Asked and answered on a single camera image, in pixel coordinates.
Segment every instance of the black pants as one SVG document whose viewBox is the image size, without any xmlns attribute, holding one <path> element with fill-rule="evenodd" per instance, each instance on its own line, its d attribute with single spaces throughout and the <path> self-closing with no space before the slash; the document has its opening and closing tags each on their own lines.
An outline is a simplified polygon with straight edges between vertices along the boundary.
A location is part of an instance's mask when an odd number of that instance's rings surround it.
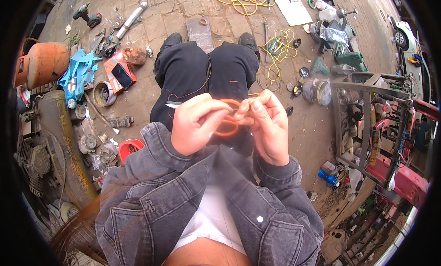
<svg viewBox="0 0 441 266">
<path fill-rule="evenodd" d="M 224 42 L 209 54 L 194 41 L 167 48 L 154 66 L 156 81 L 162 90 L 150 113 L 150 121 L 161 122 L 172 131 L 174 109 L 165 102 L 185 102 L 204 92 L 209 92 L 214 99 L 231 98 L 241 102 L 248 98 L 248 89 L 256 81 L 258 69 L 257 55 L 235 43 Z M 246 157 L 253 148 L 251 133 L 243 126 L 230 137 L 213 135 L 209 144 L 224 144 Z"/>
</svg>

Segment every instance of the white shirt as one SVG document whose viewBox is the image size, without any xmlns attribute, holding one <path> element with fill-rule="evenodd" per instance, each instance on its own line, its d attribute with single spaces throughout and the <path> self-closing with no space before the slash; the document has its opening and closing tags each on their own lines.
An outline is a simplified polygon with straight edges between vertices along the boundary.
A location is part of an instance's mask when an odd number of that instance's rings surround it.
<svg viewBox="0 0 441 266">
<path fill-rule="evenodd" d="M 172 253 L 198 237 L 221 242 L 246 255 L 223 193 L 215 186 L 206 187 L 198 210 L 188 222 Z"/>
</svg>

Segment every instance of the smartphone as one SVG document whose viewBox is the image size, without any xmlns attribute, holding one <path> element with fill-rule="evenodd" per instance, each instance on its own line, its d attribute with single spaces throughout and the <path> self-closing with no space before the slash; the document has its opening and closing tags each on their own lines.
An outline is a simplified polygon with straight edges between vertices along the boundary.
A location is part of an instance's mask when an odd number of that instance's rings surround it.
<svg viewBox="0 0 441 266">
<path fill-rule="evenodd" d="M 126 70 L 124 70 L 124 67 L 123 65 L 121 65 L 121 63 L 116 64 L 116 66 L 112 70 L 112 74 L 115 76 L 115 78 L 124 88 L 124 90 L 127 90 L 127 88 L 133 83 L 133 79 L 129 76 Z"/>
</svg>

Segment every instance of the orange gas cylinder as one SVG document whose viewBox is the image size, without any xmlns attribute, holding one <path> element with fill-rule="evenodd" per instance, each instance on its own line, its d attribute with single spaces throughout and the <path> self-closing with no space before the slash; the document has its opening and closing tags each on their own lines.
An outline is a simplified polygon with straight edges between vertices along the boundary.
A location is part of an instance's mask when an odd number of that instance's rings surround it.
<svg viewBox="0 0 441 266">
<path fill-rule="evenodd" d="M 14 87 L 27 83 L 28 89 L 34 89 L 56 81 L 69 68 L 70 58 L 64 43 L 36 43 L 17 60 Z"/>
</svg>

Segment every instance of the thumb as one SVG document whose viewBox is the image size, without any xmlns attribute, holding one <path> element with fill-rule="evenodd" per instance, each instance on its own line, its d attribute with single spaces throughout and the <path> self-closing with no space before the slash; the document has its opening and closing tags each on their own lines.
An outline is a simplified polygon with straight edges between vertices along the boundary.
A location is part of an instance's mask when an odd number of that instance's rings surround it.
<svg viewBox="0 0 441 266">
<path fill-rule="evenodd" d="M 199 129 L 199 131 L 201 131 L 202 134 L 207 134 L 207 135 L 216 131 L 216 129 L 222 123 L 223 118 L 229 113 L 230 113 L 229 110 L 218 110 L 214 112 L 202 124 L 201 129 Z"/>
<path fill-rule="evenodd" d="M 251 111 L 253 112 L 254 119 L 260 124 L 263 132 L 265 134 L 272 134 L 274 132 L 275 126 L 273 124 L 273 121 L 269 117 L 268 112 L 259 100 L 256 100 L 252 103 Z"/>
</svg>

